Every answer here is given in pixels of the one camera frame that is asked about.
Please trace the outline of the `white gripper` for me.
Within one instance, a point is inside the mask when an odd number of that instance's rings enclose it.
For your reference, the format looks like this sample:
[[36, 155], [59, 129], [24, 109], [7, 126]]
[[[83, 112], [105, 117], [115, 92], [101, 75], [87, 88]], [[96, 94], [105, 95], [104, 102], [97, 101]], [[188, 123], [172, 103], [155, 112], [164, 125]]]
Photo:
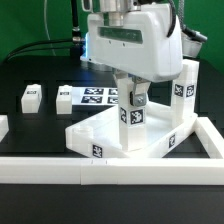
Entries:
[[146, 105], [149, 81], [173, 80], [182, 71], [179, 21], [167, 36], [172, 15], [169, 4], [142, 5], [140, 10], [124, 15], [121, 27], [106, 26], [100, 13], [88, 15], [88, 57], [136, 75], [130, 92], [132, 106]]

